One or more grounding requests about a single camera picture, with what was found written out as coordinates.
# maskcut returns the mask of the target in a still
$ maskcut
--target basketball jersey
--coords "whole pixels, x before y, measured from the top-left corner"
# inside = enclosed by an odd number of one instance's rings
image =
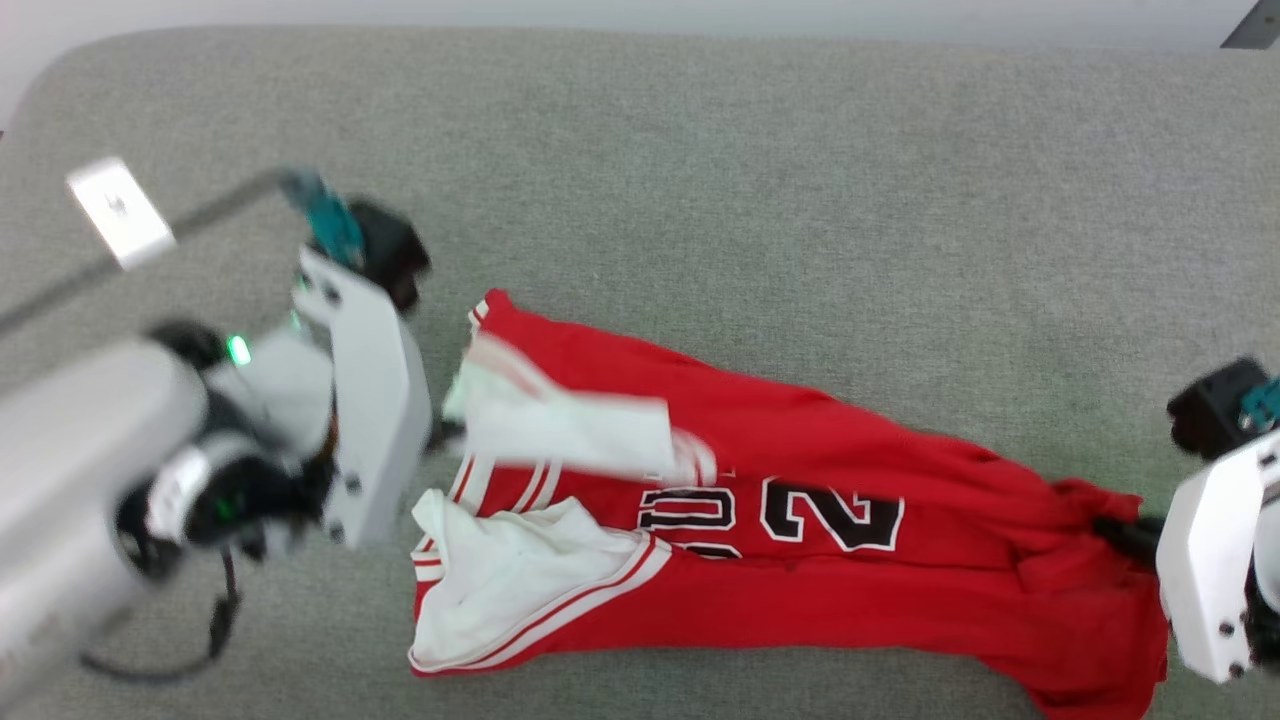
[[[522,311],[498,291],[444,413],[415,673],[639,646],[905,646],[978,657],[1055,720],[1140,717],[1156,579],[1091,532],[1139,500],[1047,484],[812,389]]]

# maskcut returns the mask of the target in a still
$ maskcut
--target white tag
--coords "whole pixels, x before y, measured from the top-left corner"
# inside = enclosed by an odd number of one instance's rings
[[[124,160],[108,158],[93,163],[67,176],[67,184],[125,270],[177,245]]]

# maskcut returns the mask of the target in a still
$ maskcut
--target white background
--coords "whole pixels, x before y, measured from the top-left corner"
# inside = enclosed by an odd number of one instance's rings
[[[1217,47],[1254,0],[0,0],[0,128],[67,50],[229,23],[581,27],[998,45]]]

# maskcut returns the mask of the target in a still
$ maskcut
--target gray fabric surface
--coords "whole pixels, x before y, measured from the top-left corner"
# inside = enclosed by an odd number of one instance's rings
[[[408,214],[439,392],[465,309],[526,306],[806,383],[1162,510],[1164,404],[1280,368],[1280,58],[556,32],[198,29],[73,53],[0,141],[0,306],[102,250],[63,187],[108,154],[175,215],[274,164]],[[152,319],[253,331],[303,228],[268,202],[0,341],[0,388]],[[420,486],[452,477],[428,462]],[[416,539],[246,573],[227,659],[138,691],[73,671],[19,720],[1034,717],[968,659],[782,648],[545,657],[415,680]],[[216,562],[108,643],[198,650]],[[940,605],[947,602],[937,598]],[[760,618],[768,623],[768,618]],[[1153,717],[1262,717],[1280,685],[1175,667]]]

